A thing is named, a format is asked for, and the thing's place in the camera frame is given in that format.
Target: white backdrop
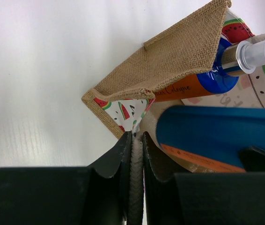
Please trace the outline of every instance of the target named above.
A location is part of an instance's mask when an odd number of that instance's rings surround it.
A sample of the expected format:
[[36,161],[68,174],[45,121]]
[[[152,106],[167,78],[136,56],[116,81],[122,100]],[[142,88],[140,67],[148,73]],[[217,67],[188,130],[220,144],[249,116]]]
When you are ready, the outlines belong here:
[[[82,95],[207,2],[0,0],[0,166],[88,165],[110,149],[116,138]],[[231,9],[265,33],[265,0]]]

